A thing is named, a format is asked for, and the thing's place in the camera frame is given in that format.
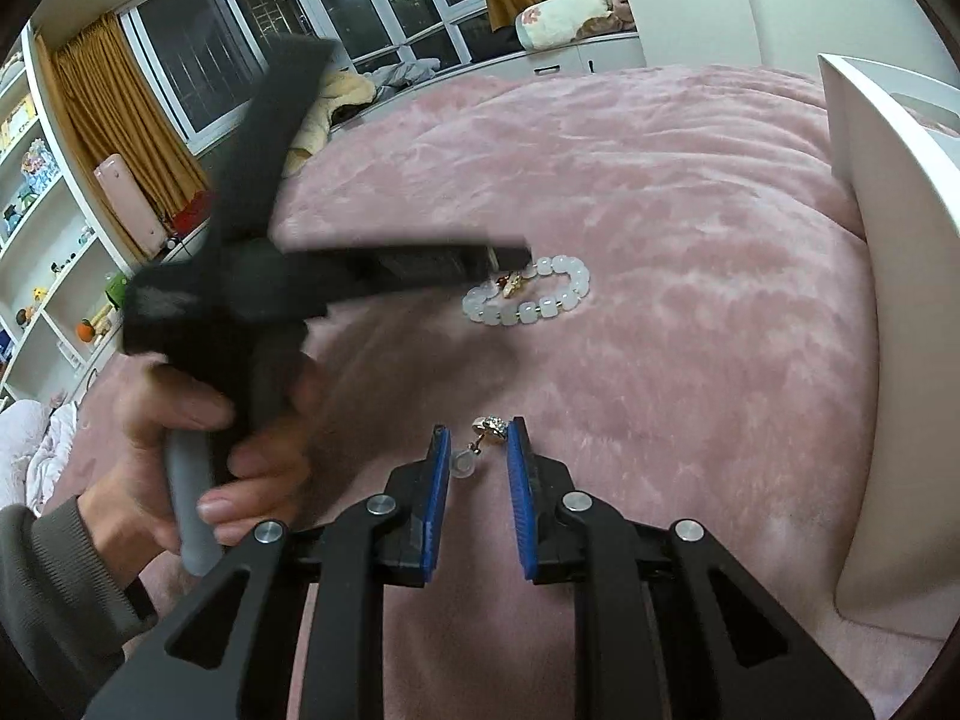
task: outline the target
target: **wrist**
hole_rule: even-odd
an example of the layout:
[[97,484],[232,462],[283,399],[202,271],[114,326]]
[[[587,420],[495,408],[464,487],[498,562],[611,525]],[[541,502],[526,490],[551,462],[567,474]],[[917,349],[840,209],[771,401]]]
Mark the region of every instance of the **wrist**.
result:
[[80,495],[77,508],[93,548],[122,589],[163,552],[144,512],[113,483],[110,474]]

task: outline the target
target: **window frame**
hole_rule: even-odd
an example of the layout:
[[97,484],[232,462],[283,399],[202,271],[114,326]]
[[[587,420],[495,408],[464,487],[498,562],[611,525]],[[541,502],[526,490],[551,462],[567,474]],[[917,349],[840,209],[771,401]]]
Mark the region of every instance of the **window frame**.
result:
[[[128,4],[117,9],[116,13],[120,19],[127,40],[130,43],[133,57],[143,71],[150,85],[152,93],[157,97],[160,108],[163,110],[174,131],[184,140],[187,148],[196,156],[202,155],[205,151],[216,145],[222,138],[229,135],[233,129],[236,129],[240,119],[246,112],[248,103],[242,103],[232,111],[223,114],[219,119],[208,124],[206,127],[197,130],[190,124],[190,119],[182,107],[179,99],[176,97],[173,85],[160,63],[160,57],[152,45],[150,35],[147,33],[146,26],[140,18],[139,6],[150,0],[133,0]],[[267,61],[263,55],[256,36],[253,35],[250,25],[244,18],[243,11],[237,0],[226,0],[227,6],[232,17],[237,22],[244,40],[247,42],[256,62],[262,69],[267,68]],[[463,0],[450,4],[447,0],[431,0],[440,16],[440,20],[435,25],[423,29],[415,35],[407,36],[397,18],[394,9],[390,5],[390,0],[371,0],[376,15],[380,18],[384,29],[387,32],[390,45],[377,49],[375,52],[367,53],[359,57],[349,57],[343,48],[343,41],[337,29],[330,19],[328,11],[323,6],[322,0],[299,0],[299,4],[304,9],[304,14],[308,18],[314,32],[319,37],[330,38],[337,41],[340,45],[338,55],[334,57],[334,62],[341,70],[355,71],[357,64],[363,64],[372,59],[376,59],[387,53],[396,53],[401,61],[411,62],[416,60],[416,55],[412,45],[421,38],[429,37],[442,30],[448,33],[450,42],[453,43],[454,50],[460,60],[460,64],[453,68],[444,70],[444,73],[463,69],[472,64],[473,57],[470,54],[467,42],[460,31],[459,24],[464,20],[480,15],[487,10],[487,0]]]

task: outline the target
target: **white headboard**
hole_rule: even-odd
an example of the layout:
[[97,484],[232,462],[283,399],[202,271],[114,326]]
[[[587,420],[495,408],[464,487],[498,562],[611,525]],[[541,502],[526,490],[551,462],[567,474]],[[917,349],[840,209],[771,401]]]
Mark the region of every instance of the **white headboard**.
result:
[[957,113],[960,91],[850,57],[821,55],[820,67],[880,333],[874,453],[837,608],[946,638],[960,616],[960,140],[922,127],[891,95]]

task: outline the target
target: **sleeve cuff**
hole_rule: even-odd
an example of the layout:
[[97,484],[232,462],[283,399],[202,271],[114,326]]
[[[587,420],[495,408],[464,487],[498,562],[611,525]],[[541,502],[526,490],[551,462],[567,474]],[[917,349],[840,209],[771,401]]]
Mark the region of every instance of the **sleeve cuff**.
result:
[[107,656],[150,630],[157,611],[140,579],[117,586],[71,498],[31,528],[32,549],[44,576],[64,603],[91,650]]

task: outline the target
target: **triangular cutout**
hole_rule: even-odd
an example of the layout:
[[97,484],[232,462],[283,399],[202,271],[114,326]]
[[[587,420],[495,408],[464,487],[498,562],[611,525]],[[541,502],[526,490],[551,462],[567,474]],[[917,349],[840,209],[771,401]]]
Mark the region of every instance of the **triangular cutout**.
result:
[[771,625],[730,577],[714,568],[709,571],[709,579],[738,664],[752,668],[786,655],[784,635]]
[[170,643],[167,653],[200,668],[220,668],[249,579],[248,571],[230,575]]

